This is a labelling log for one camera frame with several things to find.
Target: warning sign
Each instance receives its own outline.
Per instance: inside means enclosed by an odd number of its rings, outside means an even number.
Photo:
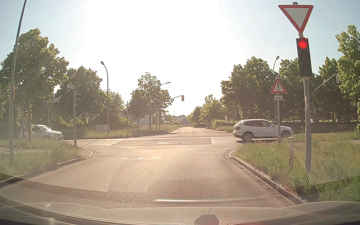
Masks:
[[[280,82],[279,78],[276,78],[276,81],[273,84],[272,90],[270,91],[271,94],[286,94],[287,91]]]

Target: white suv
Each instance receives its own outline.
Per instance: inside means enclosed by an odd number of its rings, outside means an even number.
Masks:
[[[23,138],[23,132],[20,131],[20,139]],[[32,132],[31,132],[32,138],[41,138],[41,139],[49,139],[53,141],[60,141],[63,140],[63,134],[62,132],[51,130],[46,125],[40,125],[40,124],[34,124],[32,125]],[[24,138],[28,139],[28,132],[27,132],[27,126],[24,126]]]
[[[294,135],[292,128],[280,126],[282,138]],[[234,125],[233,135],[245,141],[259,138],[277,138],[277,126],[263,119],[240,120]]]

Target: bollard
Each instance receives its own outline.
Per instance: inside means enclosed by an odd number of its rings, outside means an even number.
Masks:
[[[294,168],[294,137],[288,137],[288,166]]]

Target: grass verge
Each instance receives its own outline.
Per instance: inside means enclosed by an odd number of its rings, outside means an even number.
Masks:
[[[284,143],[248,143],[235,156],[311,201],[360,201],[360,144],[313,141],[312,167],[304,170],[303,144],[295,145],[294,168],[288,167]]]
[[[360,140],[360,130],[359,131],[338,132],[338,133],[312,134],[312,140],[315,140],[315,141]],[[305,141],[305,134],[294,135],[294,141]]]
[[[149,131],[147,126],[141,126],[139,130],[129,129],[128,137],[153,136],[162,135],[179,129],[181,125],[161,125],[161,130],[155,130],[155,125],[152,126],[152,131]],[[65,139],[73,139],[73,130],[62,130]],[[95,130],[76,130],[77,139],[102,139],[102,138],[124,138],[127,137],[127,129],[111,130],[109,135],[107,132]]]
[[[226,131],[227,133],[231,133],[233,132],[234,128],[233,126],[219,126],[215,130]]]
[[[79,158],[80,151],[64,141],[32,140],[31,150],[21,150],[14,154],[10,164],[9,154],[0,154],[0,181],[32,171],[43,171],[49,165]]]

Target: yield sign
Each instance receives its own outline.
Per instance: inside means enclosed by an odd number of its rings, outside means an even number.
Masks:
[[[280,10],[294,25],[299,34],[303,34],[313,5],[279,5]]]
[[[270,91],[271,94],[286,94],[287,91],[284,86],[281,84],[279,78],[276,78],[276,81],[273,84],[272,90]]]

